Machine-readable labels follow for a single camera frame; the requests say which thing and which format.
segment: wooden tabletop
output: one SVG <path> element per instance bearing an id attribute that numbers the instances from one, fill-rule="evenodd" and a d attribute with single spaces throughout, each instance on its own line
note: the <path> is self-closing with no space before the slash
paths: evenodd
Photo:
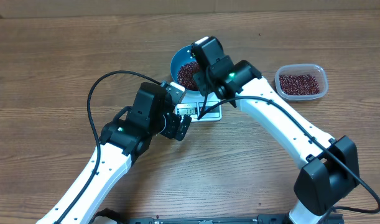
<path id="1" fill-rule="evenodd" d="M 98 77 L 132 70 L 170 80 L 173 54 L 206 35 L 270 82 L 283 65 L 321 65 L 327 95 L 291 105 L 357 143 L 361 177 L 380 196 L 380 11 L 7 19 L 0 20 L 0 223 L 35 223 L 82 171 L 95 146 L 86 97 Z M 97 86 L 99 132 L 132 105 L 141 82 L 117 75 Z M 258 123 L 224 105 L 221 121 L 193 123 L 182 142 L 154 137 L 100 209 L 161 218 L 284 213 L 296 202 L 298 174 Z M 376 206 L 362 187 L 339 204 Z M 346 223 L 380 223 L 380 214 L 344 214 Z"/>

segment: plastic container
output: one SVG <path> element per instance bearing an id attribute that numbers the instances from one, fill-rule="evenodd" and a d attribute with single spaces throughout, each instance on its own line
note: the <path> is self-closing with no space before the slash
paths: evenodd
<path id="1" fill-rule="evenodd" d="M 172 58 L 170 63 L 170 74 L 172 75 L 173 81 L 178 83 L 177 74 L 180 68 L 186 63 L 195 62 L 195 58 L 190 55 L 191 45 L 183 47 L 180 49 Z M 187 90 L 186 94 L 190 95 L 200 95 L 199 91 Z"/>
<path id="2" fill-rule="evenodd" d="M 314 95 L 288 95 L 282 91 L 279 76 L 280 75 L 312 75 L 317 79 L 319 94 Z M 323 97 L 328 91 L 328 80 L 324 69 L 315 64 L 298 64 L 286 65 L 278 69 L 275 77 L 278 95 L 287 101 L 315 100 Z"/>

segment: clear plastic container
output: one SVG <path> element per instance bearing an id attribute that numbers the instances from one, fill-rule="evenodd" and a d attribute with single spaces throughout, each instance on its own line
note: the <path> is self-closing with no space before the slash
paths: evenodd
<path id="1" fill-rule="evenodd" d="M 319 94 L 314 95 L 288 95 L 282 91 L 279 77 L 280 75 L 312 75 L 317 79 Z M 315 100 L 323 97 L 328 91 L 328 80 L 324 69 L 315 64 L 286 65 L 278 69 L 275 77 L 278 95 L 287 101 Z"/>

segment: white scale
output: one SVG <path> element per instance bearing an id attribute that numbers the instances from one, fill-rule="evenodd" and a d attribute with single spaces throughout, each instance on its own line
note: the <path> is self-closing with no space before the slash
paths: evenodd
<path id="1" fill-rule="evenodd" d="M 197 117 L 202 109 L 204 99 L 205 97 L 201 96 L 201 94 L 197 91 L 187 91 L 182 103 L 176 106 L 175 113 L 177 115 L 190 115 L 192 118 L 191 122 L 221 120 L 223 117 L 221 113 L 221 106 L 216 107 L 211 112 L 205 114 L 200 120 L 197 120 Z M 219 102 L 220 100 L 217 98 L 215 93 L 210 93 L 208 95 L 208 101 L 206 102 L 205 109 L 208 109 Z"/>

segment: blue bowl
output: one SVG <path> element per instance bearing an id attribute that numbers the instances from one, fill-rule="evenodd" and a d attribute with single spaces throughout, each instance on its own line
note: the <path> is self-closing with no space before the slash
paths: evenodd
<path id="1" fill-rule="evenodd" d="M 195 59 L 191 58 L 189 50 L 191 50 L 191 45 L 188 45 L 180 49 L 172 58 L 172 61 L 170 63 L 170 74 L 172 75 L 173 81 L 175 83 L 178 83 L 177 74 L 181 66 L 185 65 L 186 63 L 195 62 Z M 200 94 L 200 92 L 187 90 L 187 94 L 196 95 Z"/>

